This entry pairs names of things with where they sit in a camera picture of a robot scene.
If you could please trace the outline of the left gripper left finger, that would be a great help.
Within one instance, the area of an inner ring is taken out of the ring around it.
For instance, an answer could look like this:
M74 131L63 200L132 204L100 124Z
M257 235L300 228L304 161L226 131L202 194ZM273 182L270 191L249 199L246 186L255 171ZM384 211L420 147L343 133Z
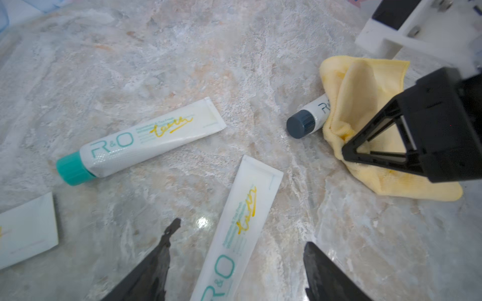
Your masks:
M135 267L104 300L164 300L170 265L171 236L181 227L179 218L167 227L158 245Z

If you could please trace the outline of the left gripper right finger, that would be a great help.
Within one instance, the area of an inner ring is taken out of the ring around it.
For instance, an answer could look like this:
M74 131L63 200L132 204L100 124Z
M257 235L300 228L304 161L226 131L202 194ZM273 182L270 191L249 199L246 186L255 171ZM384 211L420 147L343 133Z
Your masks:
M307 242L303 253L309 300L372 301L333 261L313 242Z

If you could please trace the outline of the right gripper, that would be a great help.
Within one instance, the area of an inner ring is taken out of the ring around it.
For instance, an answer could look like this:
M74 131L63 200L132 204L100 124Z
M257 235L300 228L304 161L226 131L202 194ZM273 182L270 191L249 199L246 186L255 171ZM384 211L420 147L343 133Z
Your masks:
M370 143L396 127L404 149ZM481 179L481 75L441 68L390 100L341 149L344 160L424 176L432 183Z

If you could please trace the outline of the yellow cleaning cloth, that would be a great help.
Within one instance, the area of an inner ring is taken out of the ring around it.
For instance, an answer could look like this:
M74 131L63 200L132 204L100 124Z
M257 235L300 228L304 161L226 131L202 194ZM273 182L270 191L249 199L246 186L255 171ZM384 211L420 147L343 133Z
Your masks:
M409 61L333 56L320 66L320 77L331 112L323 126L335 157L374 193L435 201L456 201L463 195L458 182L431 183L427 178L376 166L351 163L343 146L361 131L395 95L403 92Z

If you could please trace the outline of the teal cap toothpaste tube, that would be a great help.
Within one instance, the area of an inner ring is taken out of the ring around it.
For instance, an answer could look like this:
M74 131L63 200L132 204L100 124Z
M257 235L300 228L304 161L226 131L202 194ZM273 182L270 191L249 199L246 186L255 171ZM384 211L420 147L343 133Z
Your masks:
M182 145L218 133L226 123L210 98L83 145L59 159L56 169L69 185L105 178Z

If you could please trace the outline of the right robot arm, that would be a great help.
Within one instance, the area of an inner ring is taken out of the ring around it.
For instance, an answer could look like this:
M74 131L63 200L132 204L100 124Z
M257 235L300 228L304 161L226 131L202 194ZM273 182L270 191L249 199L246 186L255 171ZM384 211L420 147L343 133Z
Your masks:
M382 1L356 42L382 58L410 48L446 66L392 97L344 159L433 183L481 178L481 2Z

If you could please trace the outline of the toothpaste tube near left arm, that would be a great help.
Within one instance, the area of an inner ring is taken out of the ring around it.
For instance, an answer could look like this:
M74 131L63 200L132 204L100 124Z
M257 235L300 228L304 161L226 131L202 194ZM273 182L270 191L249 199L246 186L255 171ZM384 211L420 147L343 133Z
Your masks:
M1 213L1 269L59 244L51 192Z

